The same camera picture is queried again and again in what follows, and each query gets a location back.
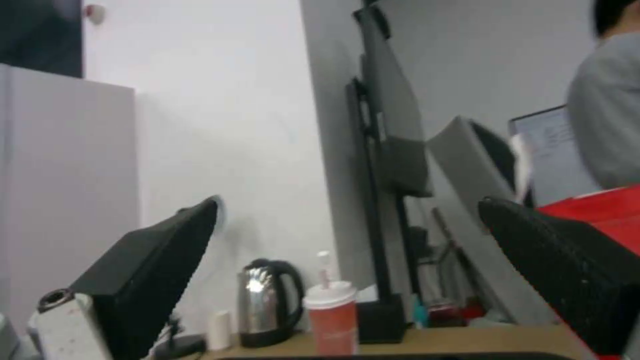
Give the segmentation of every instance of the kettle handle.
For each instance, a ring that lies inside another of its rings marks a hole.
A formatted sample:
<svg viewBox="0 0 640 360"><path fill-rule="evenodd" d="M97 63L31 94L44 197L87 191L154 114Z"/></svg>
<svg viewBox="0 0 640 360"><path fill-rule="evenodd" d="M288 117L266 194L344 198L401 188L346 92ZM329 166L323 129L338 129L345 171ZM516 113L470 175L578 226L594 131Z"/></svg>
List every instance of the kettle handle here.
<svg viewBox="0 0 640 360"><path fill-rule="evenodd" d="M280 277L281 275L289 275L293 280L293 285L296 287L296 292L298 293L298 306L293 311L293 313L289 314L287 317L287 322L285 323L285 328L289 330L293 330L293 328L298 324L300 318L302 318L302 298L305 295L305 289L302 284L302 278L300 277L300 273L293 267L290 263L282 260L273 260L270 262L270 265L273 267L275 271L275 275Z"/></svg>

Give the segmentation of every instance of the electric kettle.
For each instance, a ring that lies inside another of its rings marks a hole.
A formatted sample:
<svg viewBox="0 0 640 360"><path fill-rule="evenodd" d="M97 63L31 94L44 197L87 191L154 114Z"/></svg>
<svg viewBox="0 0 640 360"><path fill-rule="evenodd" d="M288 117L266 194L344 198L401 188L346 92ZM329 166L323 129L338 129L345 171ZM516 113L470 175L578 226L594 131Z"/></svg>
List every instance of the electric kettle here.
<svg viewBox="0 0 640 360"><path fill-rule="evenodd" d="M282 276L293 280L298 303L292 313ZM281 343L293 335L302 317L304 287L298 271L288 262L257 259L238 274L238 331L240 344L258 348Z"/></svg>

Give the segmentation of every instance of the black stand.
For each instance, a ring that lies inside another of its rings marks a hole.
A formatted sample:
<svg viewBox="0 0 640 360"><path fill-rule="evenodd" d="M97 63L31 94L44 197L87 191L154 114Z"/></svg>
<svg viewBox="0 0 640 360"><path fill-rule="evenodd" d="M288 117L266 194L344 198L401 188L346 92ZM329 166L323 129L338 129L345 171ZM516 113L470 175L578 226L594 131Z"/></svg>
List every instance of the black stand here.
<svg viewBox="0 0 640 360"><path fill-rule="evenodd" d="M180 320L171 317L169 324L169 339L164 343L156 346L154 349L155 360L172 360L181 359L191 354L197 354L207 351L207 344L201 335L183 336L175 338L182 330Z"/></svg>
<svg viewBox="0 0 640 360"><path fill-rule="evenodd" d="M369 150L370 129L364 121L361 101L365 89L357 79L346 87L351 133L355 143L357 172L367 218L369 245L378 287L378 301L358 303L358 331L361 344L400 343L406 331L404 307L400 295L391 293L387 253L378 209L378 185Z"/></svg>
<svg viewBox="0 0 640 360"><path fill-rule="evenodd" d="M396 211L400 222L400 232L402 234L411 292L416 295L420 303L422 303L422 292L420 290L420 281L418 280L418 259L420 256L427 254L427 231L421 227L411 228L409 226L409 218L406 215L406 206L404 205L404 196L400 193L396 194Z"/></svg>

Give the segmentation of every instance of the desk surface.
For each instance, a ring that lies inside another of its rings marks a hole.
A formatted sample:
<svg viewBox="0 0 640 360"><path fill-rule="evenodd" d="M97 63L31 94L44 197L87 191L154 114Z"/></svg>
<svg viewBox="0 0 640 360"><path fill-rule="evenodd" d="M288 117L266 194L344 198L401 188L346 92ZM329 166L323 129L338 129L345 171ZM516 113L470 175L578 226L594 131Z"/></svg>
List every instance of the desk surface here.
<svg viewBox="0 0 640 360"><path fill-rule="evenodd" d="M451 354L469 352L544 352L584 359L584 351L576 338L563 326L494 327L409 330L402 344L363 345L362 354ZM272 347L250 350L235 347L206 354L200 360L222 357L312 356L314 342L309 334L298 334L289 341ZM198 359L198 356L186 360Z"/></svg>

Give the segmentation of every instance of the cup lid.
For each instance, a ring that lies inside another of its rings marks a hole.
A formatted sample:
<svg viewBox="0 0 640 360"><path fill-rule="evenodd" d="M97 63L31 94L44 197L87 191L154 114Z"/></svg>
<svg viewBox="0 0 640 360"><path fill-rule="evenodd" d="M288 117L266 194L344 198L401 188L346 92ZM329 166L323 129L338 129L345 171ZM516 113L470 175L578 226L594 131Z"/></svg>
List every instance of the cup lid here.
<svg viewBox="0 0 640 360"><path fill-rule="evenodd" d="M328 289L322 285L309 288L302 303L307 309L332 309L355 301L356 292L348 281L332 281Z"/></svg>

